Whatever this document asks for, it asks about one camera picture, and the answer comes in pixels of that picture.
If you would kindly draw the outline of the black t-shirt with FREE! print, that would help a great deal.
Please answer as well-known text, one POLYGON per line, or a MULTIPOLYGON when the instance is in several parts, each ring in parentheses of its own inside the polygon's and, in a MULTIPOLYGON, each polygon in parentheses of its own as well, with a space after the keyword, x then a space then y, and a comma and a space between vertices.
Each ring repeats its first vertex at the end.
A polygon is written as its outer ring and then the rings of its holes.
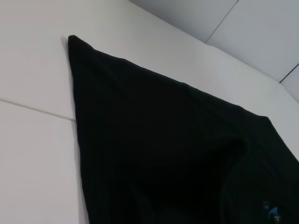
POLYGON ((299 161, 267 117, 71 35, 90 224, 299 224, 299 161))

